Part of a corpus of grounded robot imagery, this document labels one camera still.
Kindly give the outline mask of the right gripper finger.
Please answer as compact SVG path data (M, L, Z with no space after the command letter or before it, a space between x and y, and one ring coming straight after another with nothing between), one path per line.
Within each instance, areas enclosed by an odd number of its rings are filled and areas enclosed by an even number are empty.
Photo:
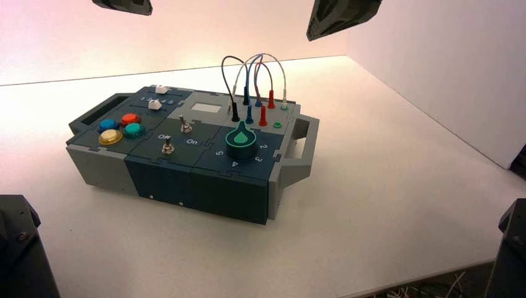
M382 0L315 0L306 38L311 42L368 22L381 4Z

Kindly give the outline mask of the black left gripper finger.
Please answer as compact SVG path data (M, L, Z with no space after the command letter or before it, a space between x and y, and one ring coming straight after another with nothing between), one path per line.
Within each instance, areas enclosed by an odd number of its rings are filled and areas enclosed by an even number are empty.
M104 9L143 16L150 16L153 12L153 6L149 0L92 0L92 2Z

